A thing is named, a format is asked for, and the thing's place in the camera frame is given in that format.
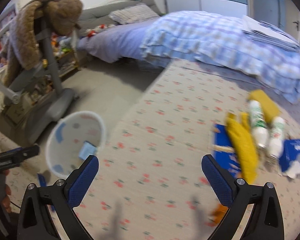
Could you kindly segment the blue cardboard box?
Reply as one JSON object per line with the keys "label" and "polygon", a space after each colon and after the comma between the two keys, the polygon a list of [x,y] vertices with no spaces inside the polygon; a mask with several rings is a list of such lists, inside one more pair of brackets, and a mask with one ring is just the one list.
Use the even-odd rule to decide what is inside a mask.
{"label": "blue cardboard box", "polygon": [[238,178],[241,175],[241,167],[224,125],[214,124],[211,148],[217,163],[234,178]]}

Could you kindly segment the light blue milk carton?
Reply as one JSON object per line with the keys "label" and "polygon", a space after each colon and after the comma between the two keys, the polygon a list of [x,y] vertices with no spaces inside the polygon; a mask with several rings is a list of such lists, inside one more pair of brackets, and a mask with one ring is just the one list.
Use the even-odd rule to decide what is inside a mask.
{"label": "light blue milk carton", "polygon": [[89,155],[95,155],[98,148],[97,146],[93,145],[92,143],[85,141],[83,142],[83,146],[81,147],[78,157],[81,160],[87,159]]}

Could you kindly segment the yellow snack bag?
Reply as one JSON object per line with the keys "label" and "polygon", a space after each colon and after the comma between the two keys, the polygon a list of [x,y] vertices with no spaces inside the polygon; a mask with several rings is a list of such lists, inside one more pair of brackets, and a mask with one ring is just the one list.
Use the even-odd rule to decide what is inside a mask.
{"label": "yellow snack bag", "polygon": [[228,112],[225,130],[237,155],[243,179],[253,184],[257,178],[258,153],[251,135],[249,114],[242,112],[238,121],[236,115]]}

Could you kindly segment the blue tissue box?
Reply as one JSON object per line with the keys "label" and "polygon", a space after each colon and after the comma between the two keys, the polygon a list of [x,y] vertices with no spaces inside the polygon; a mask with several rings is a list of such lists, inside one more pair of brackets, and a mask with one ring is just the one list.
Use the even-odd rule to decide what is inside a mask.
{"label": "blue tissue box", "polygon": [[283,143],[283,154],[279,159],[282,174],[290,179],[300,175],[300,139],[289,139]]}

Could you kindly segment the white round trash bin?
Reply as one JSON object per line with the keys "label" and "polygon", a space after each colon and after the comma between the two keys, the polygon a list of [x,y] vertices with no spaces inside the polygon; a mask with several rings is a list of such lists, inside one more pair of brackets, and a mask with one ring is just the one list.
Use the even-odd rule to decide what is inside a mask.
{"label": "white round trash bin", "polygon": [[98,114],[79,111],[59,120],[45,146],[47,166],[57,178],[66,179],[80,167],[84,160],[78,154],[85,141],[97,146],[95,155],[106,145],[106,126]]}

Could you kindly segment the orange peel scrap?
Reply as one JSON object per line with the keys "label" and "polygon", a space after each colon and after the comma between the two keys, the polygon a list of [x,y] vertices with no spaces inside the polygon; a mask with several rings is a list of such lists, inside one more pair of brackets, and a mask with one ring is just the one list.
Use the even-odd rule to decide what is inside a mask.
{"label": "orange peel scrap", "polygon": [[218,225],[228,211],[228,207],[218,204],[217,207],[209,214],[211,224]]}

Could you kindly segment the white green plastic bottle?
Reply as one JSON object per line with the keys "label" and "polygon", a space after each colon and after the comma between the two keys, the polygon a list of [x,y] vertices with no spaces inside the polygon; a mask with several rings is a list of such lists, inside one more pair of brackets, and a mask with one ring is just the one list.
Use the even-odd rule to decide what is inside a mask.
{"label": "white green plastic bottle", "polygon": [[256,100],[249,101],[249,118],[251,134],[256,146],[259,148],[265,148],[268,142],[269,132],[261,104]]}
{"label": "white green plastic bottle", "polygon": [[267,153],[272,158],[279,159],[283,154],[285,123],[285,120],[280,116],[274,117],[271,121]]}

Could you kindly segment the cherry print bed sheet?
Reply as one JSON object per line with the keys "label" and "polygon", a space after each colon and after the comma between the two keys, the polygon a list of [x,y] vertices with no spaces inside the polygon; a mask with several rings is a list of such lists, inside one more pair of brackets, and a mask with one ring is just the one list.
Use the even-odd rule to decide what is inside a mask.
{"label": "cherry print bed sheet", "polygon": [[176,61],[110,134],[75,210],[94,239],[207,239],[218,199],[201,169],[213,127],[248,111],[261,84],[234,70]]}

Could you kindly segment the yellow sponge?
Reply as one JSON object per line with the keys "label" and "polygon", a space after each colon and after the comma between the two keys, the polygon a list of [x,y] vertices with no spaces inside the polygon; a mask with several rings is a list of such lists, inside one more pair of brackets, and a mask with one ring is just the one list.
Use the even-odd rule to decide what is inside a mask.
{"label": "yellow sponge", "polygon": [[251,91],[248,100],[255,100],[260,103],[266,122],[271,122],[274,117],[281,114],[277,104],[261,89]]}

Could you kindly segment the white bookshelf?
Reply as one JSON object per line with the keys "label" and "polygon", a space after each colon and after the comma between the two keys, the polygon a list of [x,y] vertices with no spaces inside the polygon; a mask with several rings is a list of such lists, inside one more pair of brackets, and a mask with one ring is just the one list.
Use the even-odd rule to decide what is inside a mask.
{"label": "white bookshelf", "polygon": [[12,4],[0,14],[0,68],[6,63],[4,45],[8,41],[10,24],[17,15],[17,12],[18,8],[16,4]]}

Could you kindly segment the blue plaid ruffled quilt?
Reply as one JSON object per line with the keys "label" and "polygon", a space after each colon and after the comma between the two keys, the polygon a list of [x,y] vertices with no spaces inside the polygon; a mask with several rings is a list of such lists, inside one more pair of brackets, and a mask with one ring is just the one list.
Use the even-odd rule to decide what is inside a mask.
{"label": "blue plaid ruffled quilt", "polygon": [[246,29],[248,20],[204,11],[172,12],[146,30],[141,57],[161,67],[172,59],[183,59],[237,70],[297,103],[300,46],[283,48],[261,39]]}

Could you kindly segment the purple bed sheet mattress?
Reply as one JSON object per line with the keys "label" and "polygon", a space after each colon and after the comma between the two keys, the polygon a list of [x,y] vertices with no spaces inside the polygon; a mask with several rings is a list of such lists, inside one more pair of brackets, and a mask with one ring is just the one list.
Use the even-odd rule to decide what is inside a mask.
{"label": "purple bed sheet mattress", "polygon": [[107,63],[121,58],[141,60],[141,43],[147,29],[156,20],[117,25],[92,37],[83,37],[77,42],[77,49]]}

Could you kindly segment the red white plush doll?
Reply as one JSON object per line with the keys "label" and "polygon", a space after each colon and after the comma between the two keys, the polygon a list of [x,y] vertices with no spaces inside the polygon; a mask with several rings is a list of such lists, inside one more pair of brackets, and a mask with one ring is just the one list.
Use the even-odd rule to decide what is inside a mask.
{"label": "red white plush doll", "polygon": [[99,33],[102,33],[102,32],[104,32],[104,31],[106,31],[106,30],[108,30],[110,28],[115,27],[115,26],[116,26],[115,24],[101,24],[99,26],[96,26],[93,29],[87,29],[85,31],[85,35],[87,37],[93,37],[93,36],[95,36],[95,35],[97,35]]}

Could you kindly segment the folded light blue sheets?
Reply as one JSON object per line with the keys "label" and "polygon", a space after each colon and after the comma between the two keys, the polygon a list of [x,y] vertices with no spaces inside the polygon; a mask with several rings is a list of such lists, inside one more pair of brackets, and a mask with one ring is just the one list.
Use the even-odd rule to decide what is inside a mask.
{"label": "folded light blue sheets", "polygon": [[243,16],[242,31],[253,41],[270,44],[287,51],[300,52],[300,43],[293,36],[270,23],[258,22]]}

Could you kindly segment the brown plush blanket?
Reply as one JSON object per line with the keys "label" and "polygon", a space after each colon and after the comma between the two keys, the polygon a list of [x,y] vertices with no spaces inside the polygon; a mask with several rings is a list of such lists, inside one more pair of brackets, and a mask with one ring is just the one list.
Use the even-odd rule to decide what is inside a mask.
{"label": "brown plush blanket", "polygon": [[36,36],[42,22],[58,36],[71,34],[82,13],[81,0],[31,0],[17,13],[4,46],[7,55],[4,85],[11,85],[22,70],[31,70],[42,62],[42,45]]}

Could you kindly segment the grey headboard cushion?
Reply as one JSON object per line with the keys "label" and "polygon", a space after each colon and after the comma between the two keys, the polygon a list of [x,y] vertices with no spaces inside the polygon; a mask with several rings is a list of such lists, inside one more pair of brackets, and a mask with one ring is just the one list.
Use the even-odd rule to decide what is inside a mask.
{"label": "grey headboard cushion", "polygon": [[80,27],[80,29],[77,29],[77,35],[79,37],[84,36],[87,29],[93,29],[102,24],[118,25],[118,23],[116,23],[109,17],[109,14],[112,11],[125,9],[127,7],[135,6],[140,3],[144,3],[145,5],[147,5],[159,16],[163,15],[163,13],[159,10],[154,0],[142,0],[141,2],[123,1],[123,2],[106,4],[103,6],[85,9],[82,11],[81,16],[79,17],[77,22]]}

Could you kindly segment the plaid pillow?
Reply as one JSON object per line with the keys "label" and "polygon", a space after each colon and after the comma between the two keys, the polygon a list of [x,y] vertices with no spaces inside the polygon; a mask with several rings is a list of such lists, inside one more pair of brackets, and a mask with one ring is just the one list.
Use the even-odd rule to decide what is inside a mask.
{"label": "plaid pillow", "polygon": [[127,25],[152,20],[160,16],[144,3],[139,3],[125,9],[112,11],[109,17],[120,25]]}

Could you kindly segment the white door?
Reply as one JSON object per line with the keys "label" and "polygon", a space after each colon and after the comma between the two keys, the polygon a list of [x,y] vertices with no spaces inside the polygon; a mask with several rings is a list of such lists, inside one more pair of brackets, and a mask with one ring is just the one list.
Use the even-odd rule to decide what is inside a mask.
{"label": "white door", "polygon": [[279,27],[300,43],[300,11],[292,0],[247,0],[248,16]]}

